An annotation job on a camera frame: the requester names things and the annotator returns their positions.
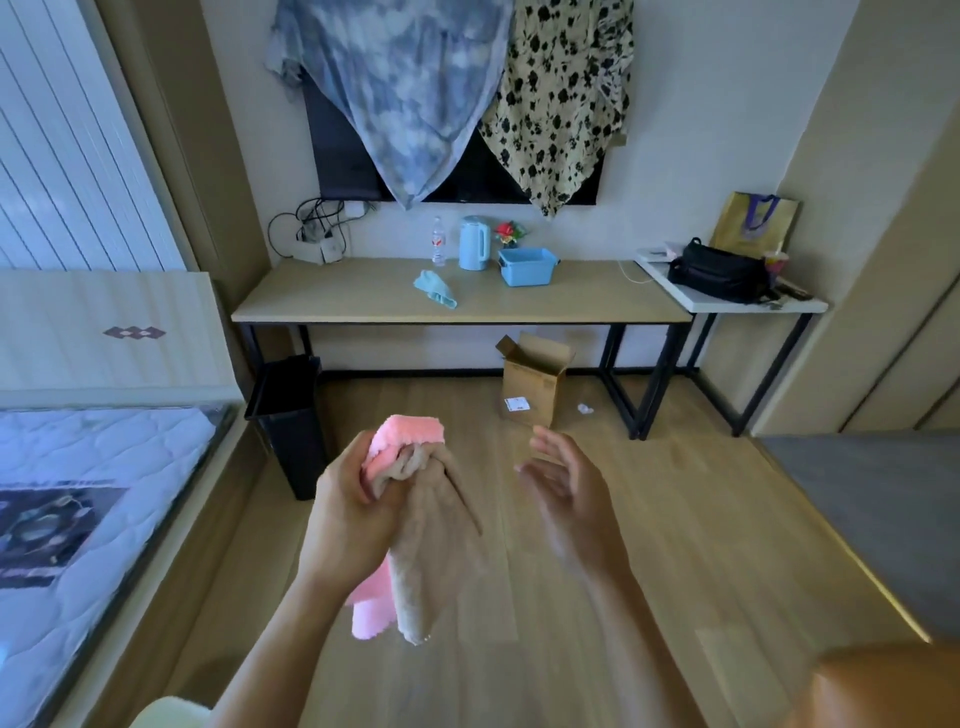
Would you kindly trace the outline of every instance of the water bottle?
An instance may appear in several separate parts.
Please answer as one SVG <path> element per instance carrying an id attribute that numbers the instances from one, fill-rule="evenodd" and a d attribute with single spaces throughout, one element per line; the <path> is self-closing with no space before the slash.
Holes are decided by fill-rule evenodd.
<path id="1" fill-rule="evenodd" d="M 430 241 L 433 243 L 433 257 L 431 258 L 433 264 L 437 268 L 443 268 L 446 265 L 446 231 L 440 217 L 433 219 L 433 235 L 431 235 Z"/>

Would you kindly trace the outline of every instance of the gray rug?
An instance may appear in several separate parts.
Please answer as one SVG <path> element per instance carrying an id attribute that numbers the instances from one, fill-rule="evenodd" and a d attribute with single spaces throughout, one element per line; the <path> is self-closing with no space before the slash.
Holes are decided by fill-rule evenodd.
<path id="1" fill-rule="evenodd" d="M 960 639 L 960 433 L 762 442 L 927 632 Z"/>

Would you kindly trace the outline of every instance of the kettle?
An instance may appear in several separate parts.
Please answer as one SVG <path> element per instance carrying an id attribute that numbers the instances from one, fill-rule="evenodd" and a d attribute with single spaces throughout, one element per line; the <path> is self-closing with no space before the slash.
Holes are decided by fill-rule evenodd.
<path id="1" fill-rule="evenodd" d="M 490 260 L 490 226 L 475 215 L 460 223 L 460 267 L 482 271 Z"/>

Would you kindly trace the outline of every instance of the black trash can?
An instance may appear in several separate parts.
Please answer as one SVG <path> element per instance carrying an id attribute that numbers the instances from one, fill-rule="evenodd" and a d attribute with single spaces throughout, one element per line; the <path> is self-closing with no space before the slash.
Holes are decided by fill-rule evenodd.
<path id="1" fill-rule="evenodd" d="M 300 354 L 260 368 L 244 415 L 267 435 L 297 500 L 317 494 L 326 467 L 324 436 L 314 405 L 319 359 Z"/>

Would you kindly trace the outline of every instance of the blue tie-dye fabric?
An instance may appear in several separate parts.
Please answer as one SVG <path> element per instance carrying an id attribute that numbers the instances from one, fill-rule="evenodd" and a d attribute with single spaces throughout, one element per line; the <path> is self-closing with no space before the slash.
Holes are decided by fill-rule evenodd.
<path id="1" fill-rule="evenodd" d="M 450 174 L 503 71 L 513 0 L 279 0 L 267 66 L 305 69 L 404 207 Z"/>

